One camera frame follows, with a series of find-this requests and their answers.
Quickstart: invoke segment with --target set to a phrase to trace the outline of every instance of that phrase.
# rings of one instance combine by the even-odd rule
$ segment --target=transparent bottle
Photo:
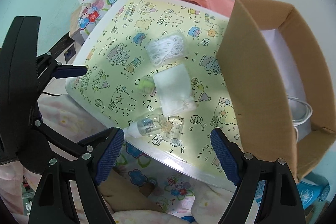
[[[132,122],[128,128],[125,128],[124,134],[134,138],[161,134],[161,125],[164,123],[164,121],[165,118],[160,113],[147,113],[137,122]]]

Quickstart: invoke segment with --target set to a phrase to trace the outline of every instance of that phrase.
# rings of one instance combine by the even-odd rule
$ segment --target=open cardboard box
[[[278,29],[298,68],[312,131],[296,142],[287,94],[261,30]],[[245,152],[260,160],[284,158],[299,181],[336,139],[332,83],[318,42],[305,20],[288,3],[236,0],[217,52],[236,113]]]

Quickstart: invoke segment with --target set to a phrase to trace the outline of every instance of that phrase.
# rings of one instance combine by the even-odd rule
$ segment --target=cartoon print tabletop
[[[232,186],[210,143],[211,130],[220,127],[241,147],[234,109],[215,58],[227,23],[223,15],[180,0],[118,0],[74,61],[74,65],[86,65],[88,72],[67,79],[67,92],[106,126],[126,128],[139,116],[160,108],[157,94],[137,90],[140,78],[184,63],[198,107],[179,115],[184,119],[180,141],[170,144],[163,134],[126,140],[196,179]],[[176,30],[186,37],[188,56],[154,68],[145,46]]]

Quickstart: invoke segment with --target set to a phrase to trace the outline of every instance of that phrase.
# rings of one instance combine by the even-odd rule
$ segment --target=white cable
[[[184,40],[179,35],[150,42],[146,48],[152,64],[156,67],[164,65],[167,60],[183,57],[186,52]]]
[[[292,121],[293,121],[293,125],[294,125],[295,127],[297,127],[297,126],[299,126],[299,125],[305,123],[306,121],[308,121],[308,119],[309,119],[309,118],[311,117],[311,115],[313,114],[313,108],[310,106],[310,104],[308,104],[307,102],[302,101],[302,100],[300,100],[300,99],[298,99],[298,98],[296,98],[296,97],[293,97],[293,96],[289,96],[289,95],[287,95],[287,98],[288,98],[289,100],[293,100],[293,101],[296,101],[296,102],[298,102],[298,103],[301,103],[301,104],[304,105],[305,108],[306,108],[306,112],[305,112],[305,114],[303,115],[302,118],[300,118],[300,119],[293,119],[293,120],[292,120]]]

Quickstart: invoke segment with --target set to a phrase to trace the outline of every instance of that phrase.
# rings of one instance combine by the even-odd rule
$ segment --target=textured blue rubber pad
[[[237,163],[216,130],[211,132],[210,140],[227,179],[232,181],[234,185],[238,185],[241,179]]]
[[[97,164],[95,181],[98,185],[107,180],[124,143],[124,132],[119,129]]]

